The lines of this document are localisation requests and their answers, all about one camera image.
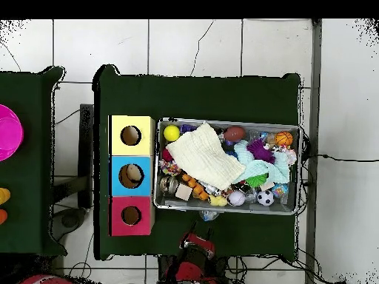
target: white towel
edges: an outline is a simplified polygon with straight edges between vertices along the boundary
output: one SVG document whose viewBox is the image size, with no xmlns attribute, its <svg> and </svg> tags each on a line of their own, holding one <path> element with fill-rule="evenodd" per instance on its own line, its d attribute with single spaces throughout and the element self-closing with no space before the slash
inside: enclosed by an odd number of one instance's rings
<svg viewBox="0 0 379 284">
<path fill-rule="evenodd" d="M 227 189 L 245 170 L 237 158 L 223 151 L 215 130 L 208 123 L 184 133 L 166 148 L 179 168 L 220 190 Z"/>
</svg>

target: pink object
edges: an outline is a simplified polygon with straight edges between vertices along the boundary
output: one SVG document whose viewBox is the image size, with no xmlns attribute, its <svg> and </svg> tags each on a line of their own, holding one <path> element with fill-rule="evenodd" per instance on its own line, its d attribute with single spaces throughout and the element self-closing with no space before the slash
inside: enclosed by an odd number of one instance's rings
<svg viewBox="0 0 379 284">
<path fill-rule="evenodd" d="M 0 104 L 0 161 L 8 159 L 24 139 L 24 130 L 17 115 Z"/>
<path fill-rule="evenodd" d="M 162 150 L 162 158 L 167 162 L 174 160 L 174 158 L 166 148 Z"/>
<path fill-rule="evenodd" d="M 154 211 L 150 196 L 113 196 L 111 236 L 150 235 L 154 224 Z M 122 219 L 122 212 L 129 206 L 137 207 L 141 219 L 134 226 L 127 225 Z"/>
<path fill-rule="evenodd" d="M 269 150 L 265 150 L 264 142 L 260 138 L 247 145 L 246 149 L 254 155 L 256 160 L 263 160 L 272 164 L 275 162 L 275 157 Z"/>
</svg>

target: metal tray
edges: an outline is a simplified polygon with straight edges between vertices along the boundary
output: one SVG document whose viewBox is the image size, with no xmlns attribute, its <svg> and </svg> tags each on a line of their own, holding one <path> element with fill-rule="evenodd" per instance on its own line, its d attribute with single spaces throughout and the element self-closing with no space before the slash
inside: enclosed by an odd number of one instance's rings
<svg viewBox="0 0 379 284">
<path fill-rule="evenodd" d="M 210 126 L 217 128 L 227 128 L 228 126 L 242 126 L 248 131 L 259 132 L 280 132 L 287 131 L 293 136 L 291 147 L 298 152 L 298 162 L 292 166 L 295 171 L 290 169 L 289 195 L 287 204 L 281 204 L 280 200 L 275 198 L 275 202 L 268 207 L 262 206 L 260 203 L 245 203 L 242 206 L 226 205 L 224 207 L 211 206 L 207 201 L 202 201 L 191 197 L 188 201 L 176 198 L 173 195 L 164 195 L 159 189 L 159 182 L 165 176 L 159 167 L 161 159 L 161 151 L 168 144 L 163 136 L 164 128 L 169 124 L 180 126 L 181 124 L 189 124 L 200 126 L 205 120 L 193 120 L 183 118 L 162 118 L 159 120 L 155 134 L 155 175 L 153 201 L 159 209 L 175 209 L 175 210 L 210 210 L 215 212 L 240 212 L 248 214 L 278 214 L 291 215 L 298 210 L 298 198 L 300 193 L 300 167 L 301 167 L 301 149 L 302 147 L 302 130 L 299 126 L 280 125 L 280 124 L 254 124 L 242 122 L 226 122 L 226 121 L 206 121 Z"/>
</svg>

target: yellow ball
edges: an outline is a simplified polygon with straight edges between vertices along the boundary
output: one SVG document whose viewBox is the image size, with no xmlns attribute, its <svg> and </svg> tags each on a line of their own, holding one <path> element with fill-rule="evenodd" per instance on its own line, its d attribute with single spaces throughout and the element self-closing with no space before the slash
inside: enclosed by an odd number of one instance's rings
<svg viewBox="0 0 379 284">
<path fill-rule="evenodd" d="M 176 125 L 169 125 L 164 129 L 163 135 L 168 141 L 176 141 L 181 135 L 181 132 Z"/>
</svg>

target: pink bowl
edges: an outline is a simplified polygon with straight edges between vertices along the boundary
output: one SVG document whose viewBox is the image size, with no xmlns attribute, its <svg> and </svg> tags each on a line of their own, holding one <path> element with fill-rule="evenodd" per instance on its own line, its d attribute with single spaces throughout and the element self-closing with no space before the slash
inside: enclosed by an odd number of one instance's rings
<svg viewBox="0 0 379 284">
<path fill-rule="evenodd" d="M 0 104 L 0 162 L 14 154 L 23 138 L 24 130 L 17 115 Z"/>
</svg>

